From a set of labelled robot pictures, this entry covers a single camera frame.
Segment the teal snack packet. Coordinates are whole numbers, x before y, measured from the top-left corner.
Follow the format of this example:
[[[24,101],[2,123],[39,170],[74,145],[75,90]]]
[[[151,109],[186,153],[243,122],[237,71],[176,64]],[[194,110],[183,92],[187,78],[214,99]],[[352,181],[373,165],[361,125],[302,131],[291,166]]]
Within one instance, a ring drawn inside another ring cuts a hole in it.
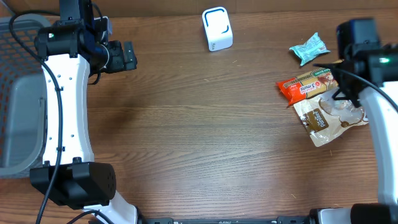
[[[295,45],[290,47],[289,50],[301,60],[301,67],[321,54],[330,53],[325,43],[319,37],[318,32],[314,33],[304,44]]]

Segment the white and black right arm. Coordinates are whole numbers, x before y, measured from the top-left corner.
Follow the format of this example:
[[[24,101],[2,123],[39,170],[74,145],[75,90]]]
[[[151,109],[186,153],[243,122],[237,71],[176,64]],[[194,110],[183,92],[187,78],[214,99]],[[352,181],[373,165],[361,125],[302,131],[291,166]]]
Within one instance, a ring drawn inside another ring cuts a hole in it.
[[[381,44],[374,19],[352,19],[336,29],[333,66],[341,92],[368,116],[378,171],[378,203],[356,204],[352,223],[397,223],[397,46]]]

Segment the orange spaghetti packet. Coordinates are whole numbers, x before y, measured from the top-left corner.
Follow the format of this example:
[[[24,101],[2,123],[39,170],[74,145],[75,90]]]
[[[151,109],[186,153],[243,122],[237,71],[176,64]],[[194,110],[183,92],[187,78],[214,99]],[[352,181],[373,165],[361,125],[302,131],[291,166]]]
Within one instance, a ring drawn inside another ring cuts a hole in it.
[[[311,72],[276,83],[280,92],[292,106],[299,101],[332,90],[338,86],[332,72],[328,68],[317,68]]]

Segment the beige pouch bag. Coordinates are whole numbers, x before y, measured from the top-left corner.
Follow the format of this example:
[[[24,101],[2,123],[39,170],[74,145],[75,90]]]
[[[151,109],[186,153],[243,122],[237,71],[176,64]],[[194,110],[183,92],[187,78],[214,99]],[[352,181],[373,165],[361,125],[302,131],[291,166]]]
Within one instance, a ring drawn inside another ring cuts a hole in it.
[[[368,124],[362,107],[350,100],[334,100],[337,88],[294,104],[305,130],[316,147],[325,145],[354,126]]]

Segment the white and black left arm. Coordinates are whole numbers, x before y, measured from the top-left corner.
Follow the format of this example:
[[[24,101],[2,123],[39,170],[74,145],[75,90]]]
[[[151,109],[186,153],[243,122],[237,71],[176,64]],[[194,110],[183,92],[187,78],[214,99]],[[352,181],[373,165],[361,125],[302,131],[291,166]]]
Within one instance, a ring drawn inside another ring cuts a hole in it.
[[[130,42],[109,40],[110,24],[91,1],[61,1],[60,18],[39,30],[37,58],[47,89],[47,140],[42,166],[31,169],[45,200],[92,214],[101,223],[142,223],[116,189],[110,164],[95,161],[88,133],[87,88],[92,75],[134,70]]]

